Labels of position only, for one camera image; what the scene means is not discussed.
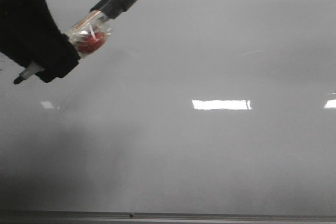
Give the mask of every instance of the clear plastic container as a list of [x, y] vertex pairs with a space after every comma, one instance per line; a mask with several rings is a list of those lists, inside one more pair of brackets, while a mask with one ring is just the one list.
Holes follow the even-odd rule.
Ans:
[[109, 20], [103, 12], [93, 10], [65, 33], [81, 58], [98, 50], [111, 35]]

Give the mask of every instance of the metal ledge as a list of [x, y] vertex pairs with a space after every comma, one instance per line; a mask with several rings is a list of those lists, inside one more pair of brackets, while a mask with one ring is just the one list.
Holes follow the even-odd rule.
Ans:
[[14, 224], [89, 224], [89, 223], [232, 223], [232, 224], [291, 224], [335, 223], [336, 216], [258, 216], [258, 215], [199, 215], [147, 214], [110, 212], [62, 211], [0, 211], [0, 223]]

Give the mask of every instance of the black marker cap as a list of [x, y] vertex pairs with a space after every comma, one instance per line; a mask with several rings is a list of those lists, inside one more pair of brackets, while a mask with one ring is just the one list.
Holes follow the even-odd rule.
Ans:
[[137, 0], [101, 0], [91, 10], [100, 10], [109, 18], [115, 19], [126, 12]]

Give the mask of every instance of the black strap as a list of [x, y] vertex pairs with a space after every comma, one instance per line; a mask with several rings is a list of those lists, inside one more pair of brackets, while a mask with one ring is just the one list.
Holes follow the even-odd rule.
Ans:
[[44, 82], [64, 77], [79, 60], [45, 0], [0, 1], [0, 51], [25, 68], [37, 62], [45, 68], [36, 74]]

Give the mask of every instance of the red object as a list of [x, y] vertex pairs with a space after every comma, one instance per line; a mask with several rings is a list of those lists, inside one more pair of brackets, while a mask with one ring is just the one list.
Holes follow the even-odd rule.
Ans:
[[78, 51], [82, 54], [90, 54], [100, 48], [106, 41], [105, 33], [98, 31], [89, 35], [78, 45]]

